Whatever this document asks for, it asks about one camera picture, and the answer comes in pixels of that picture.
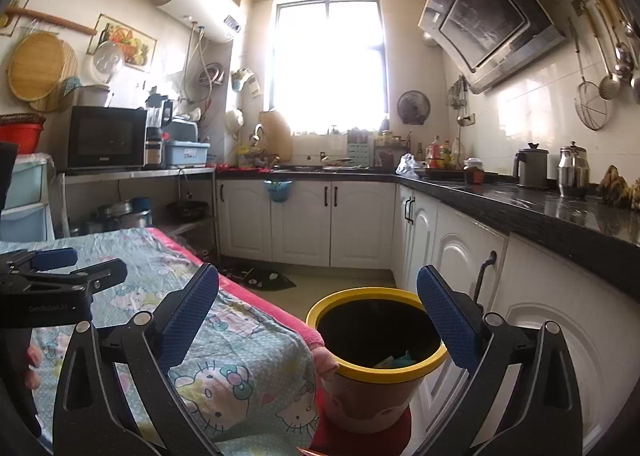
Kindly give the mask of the person's left hand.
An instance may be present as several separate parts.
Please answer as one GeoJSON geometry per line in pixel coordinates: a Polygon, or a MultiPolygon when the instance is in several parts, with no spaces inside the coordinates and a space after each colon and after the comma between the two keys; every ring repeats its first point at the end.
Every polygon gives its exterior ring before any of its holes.
{"type": "Polygon", "coordinates": [[[42,362],[42,352],[35,344],[31,344],[26,351],[27,369],[25,370],[25,386],[29,390],[36,390],[40,387],[40,376],[37,369],[42,362]]]}

